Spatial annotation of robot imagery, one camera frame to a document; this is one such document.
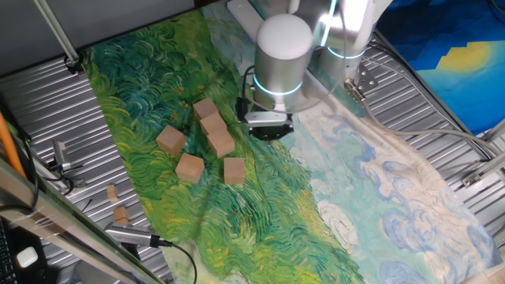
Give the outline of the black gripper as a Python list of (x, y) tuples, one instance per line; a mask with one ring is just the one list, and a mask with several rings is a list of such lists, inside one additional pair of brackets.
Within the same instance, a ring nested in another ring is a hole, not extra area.
[(249, 135), (263, 140), (264, 138), (282, 138), (294, 131), (293, 125), (276, 125), (276, 126), (261, 126), (249, 127)]

